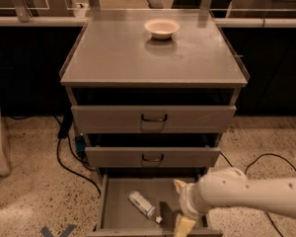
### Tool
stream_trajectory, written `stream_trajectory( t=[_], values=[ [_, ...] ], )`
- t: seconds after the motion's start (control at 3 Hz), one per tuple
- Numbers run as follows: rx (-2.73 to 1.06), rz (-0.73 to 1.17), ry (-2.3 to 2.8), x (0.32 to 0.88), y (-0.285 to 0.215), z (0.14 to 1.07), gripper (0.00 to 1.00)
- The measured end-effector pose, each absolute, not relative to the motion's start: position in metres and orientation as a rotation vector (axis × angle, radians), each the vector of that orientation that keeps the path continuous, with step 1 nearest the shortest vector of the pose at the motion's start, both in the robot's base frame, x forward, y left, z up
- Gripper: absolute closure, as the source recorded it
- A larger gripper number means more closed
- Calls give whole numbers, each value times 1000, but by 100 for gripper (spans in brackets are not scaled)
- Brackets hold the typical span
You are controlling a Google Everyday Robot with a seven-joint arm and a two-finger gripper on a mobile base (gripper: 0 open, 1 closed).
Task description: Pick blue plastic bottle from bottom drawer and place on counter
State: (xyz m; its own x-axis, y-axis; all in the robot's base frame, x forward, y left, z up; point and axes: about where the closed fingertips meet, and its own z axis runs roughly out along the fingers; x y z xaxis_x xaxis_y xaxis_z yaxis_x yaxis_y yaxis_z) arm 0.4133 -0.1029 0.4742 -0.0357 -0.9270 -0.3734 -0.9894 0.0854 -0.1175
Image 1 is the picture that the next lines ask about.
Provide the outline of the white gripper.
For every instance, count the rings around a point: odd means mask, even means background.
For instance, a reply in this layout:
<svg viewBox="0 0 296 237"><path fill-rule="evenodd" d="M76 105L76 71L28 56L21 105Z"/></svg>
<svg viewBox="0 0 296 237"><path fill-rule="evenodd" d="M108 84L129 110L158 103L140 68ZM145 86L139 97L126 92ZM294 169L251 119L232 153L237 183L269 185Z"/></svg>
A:
<svg viewBox="0 0 296 237"><path fill-rule="evenodd" d="M207 205L201 197L197 183L186 183L178 179L174 179L173 183L179 194L181 211L184 213L177 215L174 237L187 237L195 226L195 219L206 214Z"/></svg>

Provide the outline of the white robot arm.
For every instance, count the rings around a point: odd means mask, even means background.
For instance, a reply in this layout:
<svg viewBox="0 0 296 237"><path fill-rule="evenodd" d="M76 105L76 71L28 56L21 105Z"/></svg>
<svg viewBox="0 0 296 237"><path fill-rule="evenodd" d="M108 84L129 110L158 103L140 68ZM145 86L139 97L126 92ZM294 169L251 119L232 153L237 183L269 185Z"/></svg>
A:
<svg viewBox="0 0 296 237"><path fill-rule="evenodd" d="M249 180L238 168L210 172L195 183L174 179L182 214L174 237L186 237L216 207L248 207L296 219L296 178Z"/></svg>

